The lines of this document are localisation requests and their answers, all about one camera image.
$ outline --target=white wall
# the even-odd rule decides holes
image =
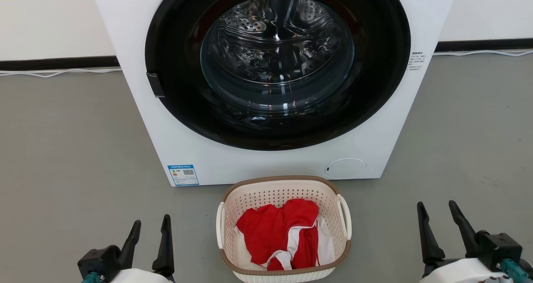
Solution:
[[[0,0],[0,61],[114,54],[94,0]]]
[[[455,0],[441,40],[533,38],[531,0]],[[0,0],[0,61],[114,55],[93,0]]]
[[[455,0],[440,40],[533,38],[533,0]]]

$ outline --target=black baseboard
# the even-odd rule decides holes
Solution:
[[[120,67],[117,57],[72,57],[60,59],[0,61],[0,71],[38,71]]]
[[[438,42],[435,52],[533,49],[533,38],[516,40],[459,40]]]
[[[533,49],[533,38],[519,40],[461,40],[438,42],[435,52]],[[38,71],[120,67],[117,57],[72,57],[60,59],[0,61],[0,71]]]

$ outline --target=sticker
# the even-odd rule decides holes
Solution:
[[[418,71],[421,70],[426,61],[426,55],[424,52],[413,52],[411,57],[409,57],[409,62],[407,63],[408,71]]]
[[[169,165],[168,171],[175,186],[197,186],[199,184],[194,165]]]

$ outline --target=white washing machine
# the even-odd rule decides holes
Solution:
[[[378,178],[453,0],[96,0],[172,186]]]

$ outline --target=plastic basket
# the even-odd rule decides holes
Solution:
[[[324,218],[333,237],[336,260],[324,266],[287,271],[241,268],[244,261],[235,249],[237,234],[234,228],[244,211],[267,204],[281,207],[286,201],[297,198],[318,205],[319,216]],[[348,256],[351,236],[352,221],[346,201],[337,188],[320,177],[278,176],[242,181],[228,190],[217,211],[217,242],[222,260],[235,276],[248,283],[300,283],[324,278]]]

